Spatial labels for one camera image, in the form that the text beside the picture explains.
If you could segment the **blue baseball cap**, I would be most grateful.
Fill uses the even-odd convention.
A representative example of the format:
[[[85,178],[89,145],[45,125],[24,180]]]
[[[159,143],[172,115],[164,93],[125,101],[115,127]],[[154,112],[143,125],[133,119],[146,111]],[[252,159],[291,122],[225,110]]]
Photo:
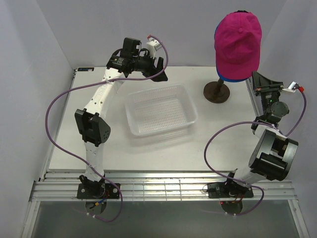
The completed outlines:
[[[215,28],[214,36],[213,36],[213,37],[214,37],[214,40],[215,40],[215,35],[216,35],[216,32],[217,32],[217,29],[218,29],[219,25],[220,25],[220,23],[219,23],[219,24],[216,26],[216,28]],[[217,67],[217,64],[215,65],[215,68],[216,68],[216,72],[217,72],[219,78],[220,78],[221,80],[223,80],[224,82],[236,83],[236,82],[243,82],[243,81],[245,81],[245,80],[248,79],[248,78],[244,78],[244,79],[228,79],[228,78],[226,78],[226,77],[224,77],[223,75],[220,74],[220,72],[219,72],[219,70],[218,70],[218,67]]]

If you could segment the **pink baseball cap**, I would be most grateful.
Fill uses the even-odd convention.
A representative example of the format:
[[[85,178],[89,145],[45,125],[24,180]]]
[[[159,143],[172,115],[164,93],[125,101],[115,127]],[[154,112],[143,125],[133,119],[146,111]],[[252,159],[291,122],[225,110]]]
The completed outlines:
[[[251,12],[231,12],[219,23],[214,50],[220,74],[228,79],[251,77],[261,58],[263,33],[258,18]]]

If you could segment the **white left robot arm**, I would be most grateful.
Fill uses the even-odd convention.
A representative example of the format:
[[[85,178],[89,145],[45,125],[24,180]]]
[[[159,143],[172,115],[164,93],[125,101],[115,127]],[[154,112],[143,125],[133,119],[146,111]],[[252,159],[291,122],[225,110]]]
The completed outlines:
[[[110,126],[106,123],[106,113],[123,80],[132,72],[141,72],[154,82],[167,81],[163,70],[163,58],[156,58],[156,52],[162,48],[161,43],[148,37],[146,47],[141,41],[125,38],[121,49],[116,50],[106,64],[103,84],[99,86],[84,109],[77,109],[75,120],[84,141],[86,150],[86,171],[80,176],[81,184],[86,192],[94,198],[105,193],[103,179],[103,149],[110,136]]]

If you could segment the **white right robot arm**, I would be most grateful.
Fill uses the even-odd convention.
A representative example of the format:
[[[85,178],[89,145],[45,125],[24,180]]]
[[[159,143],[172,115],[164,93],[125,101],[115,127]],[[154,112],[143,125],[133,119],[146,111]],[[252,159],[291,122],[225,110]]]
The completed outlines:
[[[253,91],[261,97],[263,115],[256,117],[251,129],[259,141],[250,157],[248,166],[230,173],[233,177],[223,185],[226,195],[242,196],[252,184],[261,180],[284,180],[291,168],[298,142],[283,135],[278,127],[281,119],[289,114],[289,107],[280,101],[283,82],[270,80],[260,73],[252,73]]]

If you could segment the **white plastic basket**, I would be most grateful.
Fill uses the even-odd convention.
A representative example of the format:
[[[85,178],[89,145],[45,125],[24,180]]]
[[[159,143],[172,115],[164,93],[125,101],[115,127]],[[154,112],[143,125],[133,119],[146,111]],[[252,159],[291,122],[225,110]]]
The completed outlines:
[[[183,84],[131,93],[124,104],[128,125],[135,136],[183,129],[198,119],[197,108]]]

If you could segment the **small label sticker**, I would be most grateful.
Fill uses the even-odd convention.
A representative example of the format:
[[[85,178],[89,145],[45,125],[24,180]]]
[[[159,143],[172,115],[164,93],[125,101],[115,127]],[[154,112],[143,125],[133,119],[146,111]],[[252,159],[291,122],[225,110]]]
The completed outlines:
[[[77,68],[78,72],[92,72],[94,71],[94,67],[79,67]]]

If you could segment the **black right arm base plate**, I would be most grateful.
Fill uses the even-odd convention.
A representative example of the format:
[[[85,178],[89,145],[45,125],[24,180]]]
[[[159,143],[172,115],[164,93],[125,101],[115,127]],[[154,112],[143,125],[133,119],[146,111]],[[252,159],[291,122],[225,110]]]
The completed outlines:
[[[209,198],[253,198],[251,188],[243,187],[235,182],[212,182],[205,185],[203,192]]]

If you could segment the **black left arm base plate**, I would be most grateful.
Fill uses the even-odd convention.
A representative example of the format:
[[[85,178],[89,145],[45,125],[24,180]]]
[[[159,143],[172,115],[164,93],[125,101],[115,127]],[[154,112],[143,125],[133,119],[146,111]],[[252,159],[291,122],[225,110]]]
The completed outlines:
[[[119,199],[119,191],[118,188],[116,188],[113,184],[111,183],[105,183],[102,184],[99,187],[98,192],[91,192],[87,188],[84,187],[83,184],[79,184],[78,190],[77,190],[77,199]]]

